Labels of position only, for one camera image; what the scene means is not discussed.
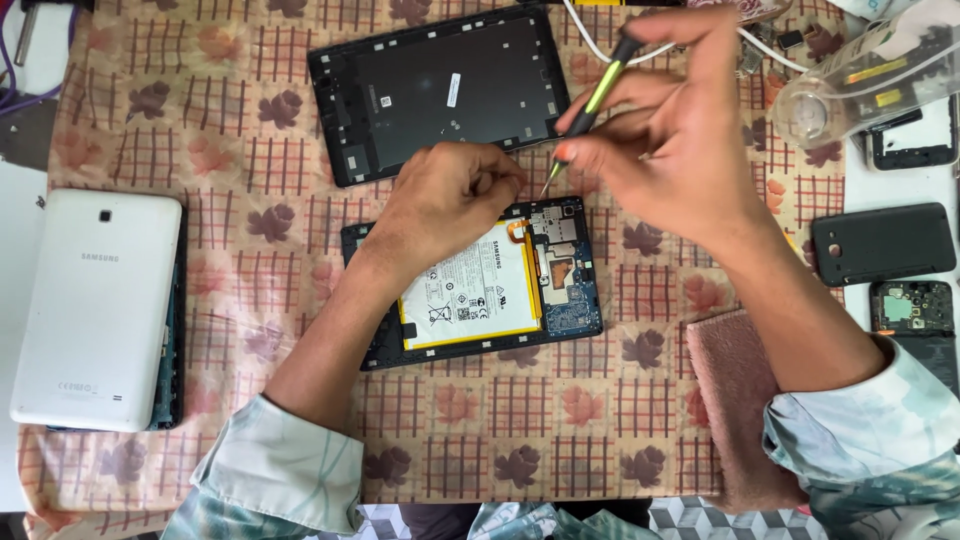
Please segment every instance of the fingernail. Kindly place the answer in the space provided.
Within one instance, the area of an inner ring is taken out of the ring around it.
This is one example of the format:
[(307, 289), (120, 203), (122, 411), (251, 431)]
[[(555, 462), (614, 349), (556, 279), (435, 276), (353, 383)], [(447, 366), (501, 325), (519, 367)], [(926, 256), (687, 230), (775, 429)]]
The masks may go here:
[(553, 151), (553, 157), (560, 161), (573, 161), (577, 157), (577, 149), (570, 143), (560, 143)]

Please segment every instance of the patterned shirt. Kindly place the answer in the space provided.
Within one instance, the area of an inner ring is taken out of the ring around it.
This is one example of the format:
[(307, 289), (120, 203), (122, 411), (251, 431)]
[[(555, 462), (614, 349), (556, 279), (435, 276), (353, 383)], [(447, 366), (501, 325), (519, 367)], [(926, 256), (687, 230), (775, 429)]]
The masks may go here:
[[(839, 390), (778, 395), (763, 446), (793, 471), (830, 538), (960, 538), (960, 402), (899, 345), (876, 377)], [(363, 444), (257, 396), (227, 422), (191, 478), (163, 540), (352, 535), (363, 521)], [(551, 503), (486, 503), (481, 540), (627, 538), (654, 532), (607, 511), (581, 522)]]

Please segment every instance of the green screwdriver handle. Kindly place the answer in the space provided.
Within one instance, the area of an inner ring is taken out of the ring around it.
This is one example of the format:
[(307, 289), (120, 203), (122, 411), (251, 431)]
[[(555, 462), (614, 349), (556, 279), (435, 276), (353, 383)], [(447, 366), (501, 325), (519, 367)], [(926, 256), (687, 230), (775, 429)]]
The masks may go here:
[(600, 106), (603, 104), (604, 98), (610, 93), (610, 89), (613, 88), (613, 84), (616, 83), (620, 72), (626, 67), (627, 61), (629, 61), (634, 53), (642, 46), (642, 43), (632, 37), (621, 36), (620, 41), (616, 44), (616, 48), (613, 49), (613, 56), (611, 57), (607, 71), (604, 72), (603, 77), (597, 84), (597, 88), (590, 94), (590, 99), (587, 101), (587, 104), (574, 116), (573, 122), (570, 123), (570, 129), (566, 130), (564, 136), (583, 135), (590, 131), (590, 128), (593, 127), (593, 123), (597, 119), (597, 113), (600, 112)]

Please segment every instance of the sleeve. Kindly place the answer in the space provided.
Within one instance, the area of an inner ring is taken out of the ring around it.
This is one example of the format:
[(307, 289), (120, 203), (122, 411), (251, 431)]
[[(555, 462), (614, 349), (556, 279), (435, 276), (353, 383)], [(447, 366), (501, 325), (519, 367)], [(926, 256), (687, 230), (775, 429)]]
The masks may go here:
[(257, 396), (230, 417), (193, 472), (195, 487), (163, 538), (350, 536), (363, 522), (362, 459), (359, 441)]
[(798, 475), (831, 538), (960, 537), (960, 402), (891, 339), (879, 375), (781, 394), (764, 412), (766, 453)]

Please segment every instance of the hand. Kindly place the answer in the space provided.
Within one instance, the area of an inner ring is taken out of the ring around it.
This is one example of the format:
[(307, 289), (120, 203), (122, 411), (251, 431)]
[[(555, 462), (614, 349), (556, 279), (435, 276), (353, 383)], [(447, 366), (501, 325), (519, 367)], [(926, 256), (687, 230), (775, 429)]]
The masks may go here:
[(360, 250), (390, 268), (404, 290), (434, 264), (488, 232), (526, 185), (523, 170), (492, 144), (421, 148)]
[[(773, 218), (756, 196), (740, 135), (733, 71), (739, 48), (737, 10), (673, 10), (628, 23), (645, 42), (687, 44), (686, 77), (629, 69), (602, 109), (629, 104), (589, 135), (562, 142), (561, 160), (600, 176), (613, 197), (650, 225), (709, 251), (722, 250)], [(567, 129), (589, 98), (577, 98), (558, 120)]]

